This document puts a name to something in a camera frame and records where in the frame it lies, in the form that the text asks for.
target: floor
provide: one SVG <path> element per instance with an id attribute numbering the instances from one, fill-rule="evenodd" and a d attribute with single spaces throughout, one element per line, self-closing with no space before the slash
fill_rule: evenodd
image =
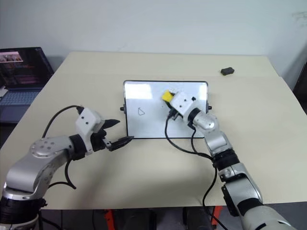
<path id="1" fill-rule="evenodd" d="M 302 105 L 304 111 L 307 113 L 307 104 Z M 13 131 L 14 126 L 1 126 L 0 128 L 0 146 L 2 146 Z M 286 220 L 288 220 L 297 230 L 304 230 L 307 226 L 307 202 L 300 203 L 286 203 L 286 204 L 271 204 L 269 205 L 277 210 Z M 182 220 L 182 208 L 152 208 L 148 209 L 122 209 L 114 210 L 114 216 L 117 222 L 117 230 L 126 230 L 125 222 L 135 212 L 149 215 L 154 213 L 157 230 L 185 230 L 185 225 Z M 42 216 L 65 230 L 107 230 L 106 219 L 104 218 L 103 210 L 42 210 Z M 232 217 L 227 207 L 224 207 L 220 216 L 220 221 L 229 230 L 241 230 L 239 218 Z M 44 230 L 54 230 L 55 228 L 49 224 L 44 223 Z"/>

